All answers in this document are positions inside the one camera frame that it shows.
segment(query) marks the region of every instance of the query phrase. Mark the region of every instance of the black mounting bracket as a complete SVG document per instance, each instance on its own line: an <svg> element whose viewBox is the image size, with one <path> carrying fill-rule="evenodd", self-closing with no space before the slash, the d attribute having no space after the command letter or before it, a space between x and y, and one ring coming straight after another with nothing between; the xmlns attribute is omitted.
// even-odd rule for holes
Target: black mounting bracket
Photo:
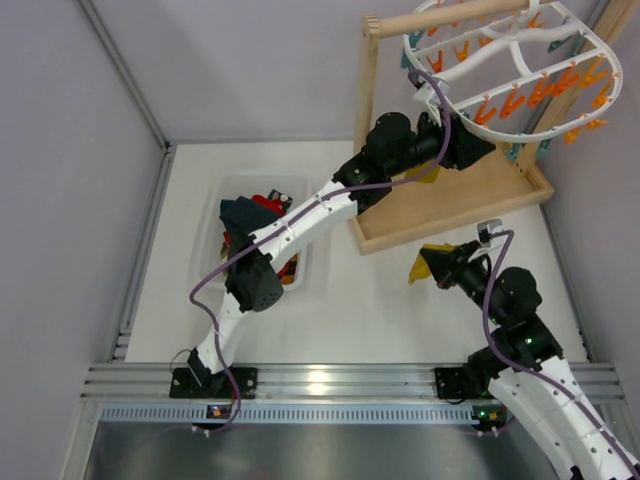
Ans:
<svg viewBox="0 0 640 480"><path fill-rule="evenodd" d="M231 373L240 387L240 396L243 400L256 397L258 386L258 369L245 367L231 367ZM216 398L229 399L233 394L233 388L224 372L212 375L211 381L206 387L202 387L196 380L191 369L176 368L173 371L170 398Z"/></svg>
<svg viewBox="0 0 640 480"><path fill-rule="evenodd" d="M439 367L434 369L436 392L441 400L479 400L482 396L462 367Z"/></svg>

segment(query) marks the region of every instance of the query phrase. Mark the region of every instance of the metal sheet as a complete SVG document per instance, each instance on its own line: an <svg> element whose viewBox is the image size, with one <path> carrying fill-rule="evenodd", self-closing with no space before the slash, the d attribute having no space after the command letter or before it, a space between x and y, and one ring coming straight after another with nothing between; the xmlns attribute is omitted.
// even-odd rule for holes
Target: metal sheet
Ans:
<svg viewBox="0 0 640 480"><path fill-rule="evenodd" d="M449 426L239 425L209 439L188 428L158 436L165 428L101 424L85 480L556 478L517 424L497 439ZM106 467L99 450L120 464Z"/></svg>

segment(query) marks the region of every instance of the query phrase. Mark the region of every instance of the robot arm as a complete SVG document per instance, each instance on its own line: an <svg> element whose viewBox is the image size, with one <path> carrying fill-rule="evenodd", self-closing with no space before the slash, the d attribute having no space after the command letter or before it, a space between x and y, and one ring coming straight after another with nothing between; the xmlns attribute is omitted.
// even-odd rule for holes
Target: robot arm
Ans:
<svg viewBox="0 0 640 480"><path fill-rule="evenodd" d="M495 149L495 145L468 132L460 118L452 117L451 123L453 134L440 167L461 170ZM216 334L222 357L230 365L249 325L245 317L280 299L283 289L276 272L314 239L382 200L391 187L371 187L387 184L392 177L435 157L443 140L444 128L430 121L427 114L421 115L417 132L411 130L411 122L401 113L382 115L362 150L312 198L271 225L246 235L231 234L229 258L251 246L259 248L229 267L227 291L218 315L220 330L212 328L189 356L187 363L199 387L215 392L224 380L215 348Z"/></svg>
<svg viewBox="0 0 640 480"><path fill-rule="evenodd" d="M440 288L459 286L482 308L490 275L485 256L504 243L504 236L495 236L501 230L489 222L479 228L482 242L447 249L425 245L414 265L420 275L414 271L410 281L432 274ZM463 389L466 398L490 394L505 405L561 480L635 478L631 472L640 474L638 461L617 442L580 388L562 348L536 314L541 303L528 270L501 272L489 299L490 318L499 325L491 339L503 360L526 371L511 368L487 347L469 356L456 390Z"/></svg>

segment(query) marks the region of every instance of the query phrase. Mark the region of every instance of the teal clothespin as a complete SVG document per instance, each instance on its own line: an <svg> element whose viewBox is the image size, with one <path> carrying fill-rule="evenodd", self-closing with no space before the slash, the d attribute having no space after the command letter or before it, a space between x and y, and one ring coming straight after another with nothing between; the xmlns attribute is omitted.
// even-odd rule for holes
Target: teal clothespin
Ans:
<svg viewBox="0 0 640 480"><path fill-rule="evenodd" d="M552 138L547 138L540 142L538 145L538 149L536 150L536 160L542 160L549 153L549 145L551 144Z"/></svg>
<svg viewBox="0 0 640 480"><path fill-rule="evenodd" d="M564 20L562 21L562 25L566 25L567 22L569 21L569 17L564 17ZM573 37L575 37L576 34L571 35L570 37L565 38L564 40L554 40L553 42L551 42L551 44L549 44L549 48L547 48L547 53L552 53L555 52L557 49L559 49L562 45L564 45L565 43L567 43L570 39L572 39Z"/></svg>
<svg viewBox="0 0 640 480"><path fill-rule="evenodd" d="M502 153L512 162L515 162L518 159L518 155L520 155L520 148L524 145L524 143L513 143L511 144L511 149L502 147Z"/></svg>
<svg viewBox="0 0 640 480"><path fill-rule="evenodd" d="M424 30L422 32L413 32L409 34L409 46L411 47L411 49L416 48L423 35ZM409 57L407 57L407 54L404 52L404 50L402 51L402 62L400 63L400 66L403 70L411 68L411 61L409 60Z"/></svg>

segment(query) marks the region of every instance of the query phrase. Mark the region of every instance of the wooden stand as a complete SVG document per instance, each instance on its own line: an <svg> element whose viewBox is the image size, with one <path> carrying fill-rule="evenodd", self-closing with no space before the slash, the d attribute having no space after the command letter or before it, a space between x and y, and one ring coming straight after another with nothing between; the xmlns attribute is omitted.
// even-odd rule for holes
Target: wooden stand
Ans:
<svg viewBox="0 0 640 480"><path fill-rule="evenodd" d="M613 43L638 3L638 0L609 2L595 28L598 36ZM360 151L371 129L381 39L482 15L522 10L528 5L528 0L475 0L395 18L363 17L354 152ZM551 125L561 122L577 95L574 89L554 99L540 128L548 128L544 125L549 122ZM352 220L360 252L366 255L545 202L554 190L535 165L536 149L537 144L527 146L517 162L507 160L497 149L466 170L441 171L433 184L410 183L395 188L379 204Z"/></svg>

